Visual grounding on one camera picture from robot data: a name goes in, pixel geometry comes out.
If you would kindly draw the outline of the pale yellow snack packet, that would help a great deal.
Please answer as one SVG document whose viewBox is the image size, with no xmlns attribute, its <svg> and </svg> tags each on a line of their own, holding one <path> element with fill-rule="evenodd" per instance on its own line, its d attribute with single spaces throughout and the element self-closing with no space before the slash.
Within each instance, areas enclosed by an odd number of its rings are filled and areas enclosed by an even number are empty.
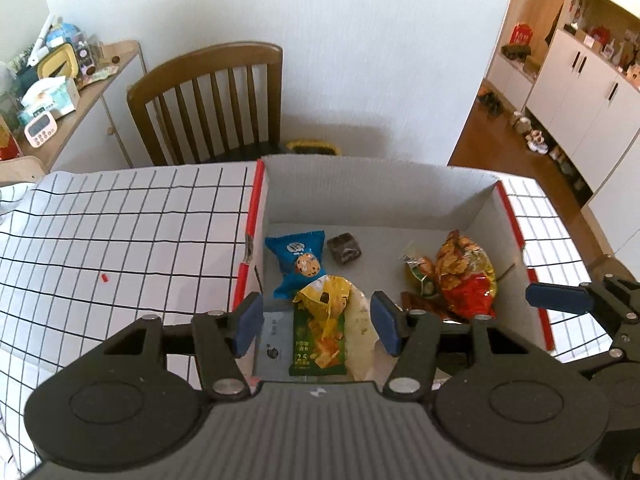
<svg viewBox="0 0 640 480">
<path fill-rule="evenodd" d="M 373 366 L 378 333 L 373 327 L 370 302 L 366 296 L 352 293 L 345 309 L 345 352 L 348 374 L 363 382 Z"/>
</svg>

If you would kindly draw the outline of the yellow black dustpan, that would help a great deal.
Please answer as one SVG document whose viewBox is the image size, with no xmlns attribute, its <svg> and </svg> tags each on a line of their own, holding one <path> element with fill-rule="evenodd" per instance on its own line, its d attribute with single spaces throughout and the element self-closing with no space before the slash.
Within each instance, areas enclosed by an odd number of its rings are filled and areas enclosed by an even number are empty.
<svg viewBox="0 0 640 480">
<path fill-rule="evenodd" d="M 341 156 L 342 150 L 326 141 L 314 139 L 298 139 L 285 143 L 286 149 L 297 155 Z"/>
</svg>

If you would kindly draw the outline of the wooden chair behind table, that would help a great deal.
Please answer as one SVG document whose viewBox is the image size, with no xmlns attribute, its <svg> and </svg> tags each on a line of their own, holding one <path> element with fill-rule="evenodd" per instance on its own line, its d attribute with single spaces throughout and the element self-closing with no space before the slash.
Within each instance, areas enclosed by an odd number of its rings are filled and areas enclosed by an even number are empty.
<svg viewBox="0 0 640 480">
<path fill-rule="evenodd" d="M 283 49 L 215 44 L 172 58 L 127 91 L 155 166 L 245 162 L 281 154 Z"/>
</svg>

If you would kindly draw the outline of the small dark brown candy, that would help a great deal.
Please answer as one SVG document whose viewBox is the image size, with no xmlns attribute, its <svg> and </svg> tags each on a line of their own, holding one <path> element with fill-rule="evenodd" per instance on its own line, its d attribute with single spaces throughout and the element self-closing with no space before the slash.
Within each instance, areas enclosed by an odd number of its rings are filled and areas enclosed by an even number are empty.
<svg viewBox="0 0 640 480">
<path fill-rule="evenodd" d="M 329 238 L 326 241 L 326 247 L 334 260 L 341 266 L 351 263 L 361 256 L 361 248 L 356 238 L 349 232 Z"/>
</svg>

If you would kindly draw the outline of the white digital timer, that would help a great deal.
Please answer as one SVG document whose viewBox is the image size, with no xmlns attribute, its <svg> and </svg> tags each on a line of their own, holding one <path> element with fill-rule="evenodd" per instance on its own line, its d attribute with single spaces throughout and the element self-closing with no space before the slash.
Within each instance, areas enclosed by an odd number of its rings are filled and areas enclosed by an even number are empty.
<svg viewBox="0 0 640 480">
<path fill-rule="evenodd" d="M 58 131 L 58 124 L 53 115 L 46 110 L 32 118 L 25 126 L 25 138 L 32 148 L 40 148 Z"/>
</svg>

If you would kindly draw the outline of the orange yellow chip bag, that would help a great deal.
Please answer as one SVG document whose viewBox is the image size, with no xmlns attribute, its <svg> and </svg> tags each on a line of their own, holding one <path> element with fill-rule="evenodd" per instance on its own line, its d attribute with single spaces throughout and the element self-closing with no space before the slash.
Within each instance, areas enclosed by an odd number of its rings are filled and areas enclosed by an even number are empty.
<svg viewBox="0 0 640 480">
<path fill-rule="evenodd" d="M 494 318 L 498 292 L 496 271 L 487 252 L 458 230 L 450 231 L 436 256 L 438 290 L 449 312 L 470 320 Z"/>
</svg>

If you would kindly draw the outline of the white side cabinet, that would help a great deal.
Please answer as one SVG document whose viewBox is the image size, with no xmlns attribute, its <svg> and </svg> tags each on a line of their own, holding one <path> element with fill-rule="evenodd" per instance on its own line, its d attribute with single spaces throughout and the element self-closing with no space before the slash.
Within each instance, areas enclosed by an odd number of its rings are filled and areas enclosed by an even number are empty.
<svg viewBox="0 0 640 480">
<path fill-rule="evenodd" d="M 40 148 L 22 136 L 21 155 L 1 164 L 1 181 L 35 181 L 51 171 L 75 172 L 149 166 L 127 105 L 127 91 L 146 73 L 140 44 L 106 44 L 108 60 L 118 58 L 117 73 L 79 92 L 77 110 L 58 121 L 58 131 Z"/>
</svg>

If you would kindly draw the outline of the red cardboard box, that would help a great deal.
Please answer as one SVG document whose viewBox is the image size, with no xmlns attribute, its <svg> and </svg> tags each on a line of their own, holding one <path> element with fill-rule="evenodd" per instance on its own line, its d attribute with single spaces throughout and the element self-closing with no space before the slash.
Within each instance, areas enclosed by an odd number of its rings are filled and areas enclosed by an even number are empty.
<svg viewBox="0 0 640 480">
<path fill-rule="evenodd" d="M 450 231 L 458 230 L 487 252 L 495 268 L 498 321 L 541 349 L 551 350 L 547 315 L 525 299 L 536 275 L 524 261 L 524 238 L 506 197 L 506 185 L 491 172 L 355 157 L 266 157 L 247 175 L 245 256 L 238 294 L 262 292 L 262 332 L 241 359 L 253 377 L 286 382 L 293 356 L 293 306 L 277 300 L 282 282 L 268 236 L 323 231 L 332 238 L 352 233 L 361 256 L 344 266 L 322 256 L 329 274 L 349 280 L 368 299 L 382 290 L 398 302 L 410 288 L 402 257 L 409 249 L 435 258 Z M 394 364 L 377 341 L 365 380 L 382 384 Z"/>
</svg>

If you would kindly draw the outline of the tissue box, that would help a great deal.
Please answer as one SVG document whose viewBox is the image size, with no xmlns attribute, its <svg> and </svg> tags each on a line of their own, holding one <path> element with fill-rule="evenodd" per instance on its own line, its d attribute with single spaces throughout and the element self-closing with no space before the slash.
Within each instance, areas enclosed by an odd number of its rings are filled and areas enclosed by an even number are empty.
<svg viewBox="0 0 640 480">
<path fill-rule="evenodd" d="M 26 125 L 43 112 L 50 112 L 54 119 L 58 119 L 73 113 L 78 104 L 79 92 L 73 78 L 43 78 L 37 80 L 22 97 L 18 119 Z"/>
</svg>

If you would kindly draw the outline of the green cracker packet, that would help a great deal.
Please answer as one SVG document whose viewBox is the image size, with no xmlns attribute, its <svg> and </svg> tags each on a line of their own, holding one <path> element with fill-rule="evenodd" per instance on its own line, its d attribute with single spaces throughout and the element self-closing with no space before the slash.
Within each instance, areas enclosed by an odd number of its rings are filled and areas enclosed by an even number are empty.
<svg viewBox="0 0 640 480">
<path fill-rule="evenodd" d="M 307 309 L 295 308 L 290 376 L 346 375 L 345 315 L 329 318 L 329 322 L 326 334 L 326 322 L 316 320 Z"/>
</svg>

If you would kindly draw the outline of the brown foil snack bag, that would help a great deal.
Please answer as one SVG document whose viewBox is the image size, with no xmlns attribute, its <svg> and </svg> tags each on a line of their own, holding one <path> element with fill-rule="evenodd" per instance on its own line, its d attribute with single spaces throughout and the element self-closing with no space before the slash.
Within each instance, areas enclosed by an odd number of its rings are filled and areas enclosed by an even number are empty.
<svg viewBox="0 0 640 480">
<path fill-rule="evenodd" d="M 431 312 L 443 320 L 449 318 L 446 302 L 439 295 L 431 260 L 424 256 L 404 255 L 402 261 L 410 288 L 400 294 L 401 307 L 405 311 Z"/>
</svg>

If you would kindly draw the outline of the white wall cabinets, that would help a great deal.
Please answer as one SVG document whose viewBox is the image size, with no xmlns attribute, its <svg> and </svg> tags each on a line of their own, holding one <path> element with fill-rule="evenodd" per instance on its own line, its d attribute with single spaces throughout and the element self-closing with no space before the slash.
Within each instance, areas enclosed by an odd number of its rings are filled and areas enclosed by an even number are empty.
<svg viewBox="0 0 640 480">
<path fill-rule="evenodd" d="M 573 165 L 590 226 L 620 255 L 639 229 L 613 195 L 639 184 L 639 0 L 510 0 L 485 80 Z"/>
</svg>

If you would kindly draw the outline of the blue cookie packet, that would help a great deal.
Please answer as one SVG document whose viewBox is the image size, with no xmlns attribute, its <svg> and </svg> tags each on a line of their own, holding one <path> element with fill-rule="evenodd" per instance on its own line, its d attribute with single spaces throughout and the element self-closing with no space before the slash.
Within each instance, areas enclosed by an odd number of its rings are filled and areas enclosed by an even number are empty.
<svg viewBox="0 0 640 480">
<path fill-rule="evenodd" d="M 309 231 L 265 238 L 265 245 L 276 256 L 282 282 L 274 290 L 278 299 L 293 299 L 294 296 L 323 275 L 322 250 L 326 233 Z"/>
</svg>

